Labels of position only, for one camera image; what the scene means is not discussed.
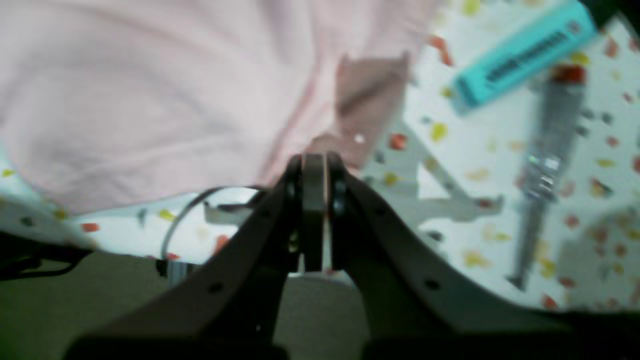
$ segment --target polka dot tablecloth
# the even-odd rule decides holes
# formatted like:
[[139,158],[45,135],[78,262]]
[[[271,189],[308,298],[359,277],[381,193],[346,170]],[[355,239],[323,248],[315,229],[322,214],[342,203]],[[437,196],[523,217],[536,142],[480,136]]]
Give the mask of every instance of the polka dot tablecloth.
[[[446,1],[417,59],[398,119],[361,176],[455,269],[509,301],[550,311],[640,308],[640,51],[614,20],[565,63],[588,72],[571,165],[548,210],[525,292],[514,269],[522,167],[543,76],[458,116],[451,81],[465,66],[560,0]],[[254,190],[212,195],[244,203]],[[0,153],[0,229],[49,243],[159,257],[166,231],[197,194],[72,217],[35,193]],[[178,227],[169,258],[203,263],[236,232],[208,224],[204,205]]]

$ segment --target yellow dot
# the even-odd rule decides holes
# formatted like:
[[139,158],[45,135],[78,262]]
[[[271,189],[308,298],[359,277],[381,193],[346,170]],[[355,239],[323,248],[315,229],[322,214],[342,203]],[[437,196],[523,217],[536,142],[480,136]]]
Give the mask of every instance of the yellow dot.
[[549,253],[549,242],[538,240],[538,244],[536,246],[536,253],[534,254],[536,261],[539,261],[539,262],[544,261],[548,253]]
[[384,183],[387,186],[394,186],[397,182],[398,182],[398,176],[395,175],[393,172],[387,172],[385,174],[385,180]]
[[495,141],[495,138],[490,138],[486,144],[486,150],[488,152],[495,152],[498,149],[498,142]]
[[577,65],[589,65],[590,60],[589,60],[589,56],[587,56],[585,53],[573,53],[571,55],[571,62]]
[[67,213],[62,209],[54,211],[53,216],[55,216],[58,220],[65,220],[68,217]]
[[491,266],[491,262],[478,251],[467,251],[465,253],[465,266],[468,268],[474,268],[477,266],[481,268],[488,268]]
[[551,279],[556,274],[556,264],[549,259],[542,259],[540,261],[540,265],[542,265],[542,269],[540,270],[540,275],[545,279]]
[[490,174],[491,173],[486,168],[479,168],[477,170],[465,173],[465,176],[471,181],[484,181],[489,177]]
[[596,159],[596,163],[600,167],[609,168],[616,166],[616,162],[612,159]]
[[171,211],[167,210],[167,209],[162,209],[160,211],[158,211],[158,217],[165,219],[167,221],[171,221],[173,222],[173,220],[175,220],[175,215],[171,213]]
[[444,97],[452,97],[453,91],[451,91],[451,88],[445,87],[445,88],[442,88],[442,90],[440,91],[440,95]]
[[465,0],[462,7],[462,14],[466,16],[474,16],[480,10],[480,0]]
[[618,275],[623,275],[625,273],[625,267],[622,264],[615,263],[611,265],[611,269]]
[[431,127],[431,140],[433,142],[440,142],[440,140],[447,137],[448,132],[449,128],[447,127],[447,124],[437,122],[433,124],[433,127]]
[[436,160],[435,158],[427,158],[427,160],[424,161],[424,167],[427,169],[427,171],[433,172],[434,170],[436,170],[436,168],[438,168],[438,160]]
[[506,242],[511,240],[511,236],[505,233],[498,233],[496,234],[495,239],[499,242]]

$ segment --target red dot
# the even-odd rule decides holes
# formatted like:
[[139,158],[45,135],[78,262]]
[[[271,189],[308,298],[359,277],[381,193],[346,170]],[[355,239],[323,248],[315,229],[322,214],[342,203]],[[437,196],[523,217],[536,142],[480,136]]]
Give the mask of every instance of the red dot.
[[562,286],[564,286],[565,288],[575,287],[575,281],[573,281],[573,279],[570,279],[568,277],[561,277],[558,279],[558,282],[562,284]]
[[616,251],[616,255],[618,255],[618,257],[620,258],[624,258],[627,255],[627,247],[624,246],[623,244],[617,244],[615,251]]
[[166,255],[166,259],[169,261],[176,261],[178,259],[180,259],[180,256],[170,252],[169,254]]
[[640,174],[640,155],[634,158],[634,170]]
[[566,217],[566,219],[564,220],[564,224],[569,228],[569,229],[574,229],[575,227],[577,227],[578,225],[580,225],[580,219],[578,219],[578,217],[576,217],[575,215],[569,215]]
[[216,240],[216,248],[213,250],[213,254],[216,255],[219,253],[229,242],[229,237],[227,235],[220,235]]
[[618,141],[617,138],[610,136],[607,138],[607,145],[611,146],[611,147],[617,147],[620,144],[620,141]]
[[82,230],[86,233],[95,233],[96,231],[100,230],[100,225],[96,224],[95,222],[82,224]]
[[546,294],[542,296],[542,306],[547,310],[555,310],[558,308],[558,304],[554,301],[554,299],[550,298]]
[[618,43],[612,37],[609,37],[604,53],[610,58],[615,58],[618,55]]
[[391,134],[389,147],[393,150],[404,150],[406,148],[406,136],[402,134]]
[[493,201],[488,199],[479,199],[476,200],[476,205],[480,208],[488,209],[493,206]]
[[593,232],[593,238],[599,244],[604,244],[605,242],[607,242],[608,237],[609,237],[609,232],[604,227],[596,229],[596,231]]

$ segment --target pink cloth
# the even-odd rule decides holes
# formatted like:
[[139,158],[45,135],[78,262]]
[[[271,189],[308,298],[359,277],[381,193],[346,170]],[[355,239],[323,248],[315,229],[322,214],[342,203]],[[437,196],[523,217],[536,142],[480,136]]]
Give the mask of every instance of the pink cloth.
[[1,141],[73,213],[268,184],[305,149],[357,167],[370,148],[340,139],[383,128],[438,2],[4,0]]

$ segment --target black wire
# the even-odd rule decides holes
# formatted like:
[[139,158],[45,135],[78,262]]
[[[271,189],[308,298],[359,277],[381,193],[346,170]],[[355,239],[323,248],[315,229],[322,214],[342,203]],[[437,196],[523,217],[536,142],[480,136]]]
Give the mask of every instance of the black wire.
[[[206,190],[203,193],[201,193],[200,195],[198,195],[195,199],[191,200],[191,202],[189,202],[189,204],[187,204],[184,207],[184,209],[182,209],[180,211],[178,216],[176,216],[173,219],[173,222],[171,223],[171,226],[169,227],[169,230],[167,230],[166,234],[164,235],[162,248],[160,250],[160,258],[162,260],[167,260],[166,256],[167,256],[168,249],[169,249],[169,243],[171,242],[171,239],[173,238],[173,234],[175,233],[175,230],[176,230],[176,228],[178,228],[178,224],[180,224],[182,219],[184,219],[193,208],[195,208],[196,206],[198,206],[201,203],[205,202],[207,200],[207,198],[209,196],[211,196],[212,194],[214,194],[214,193],[216,193],[216,192],[218,192],[220,190],[229,189],[229,188],[233,188],[233,186],[221,186],[221,187],[217,187],[217,188],[212,188],[212,189]],[[256,193],[254,196],[260,194],[260,192],[264,192],[265,191],[265,189],[257,187],[257,186],[247,186],[246,188],[258,190],[258,193]]]

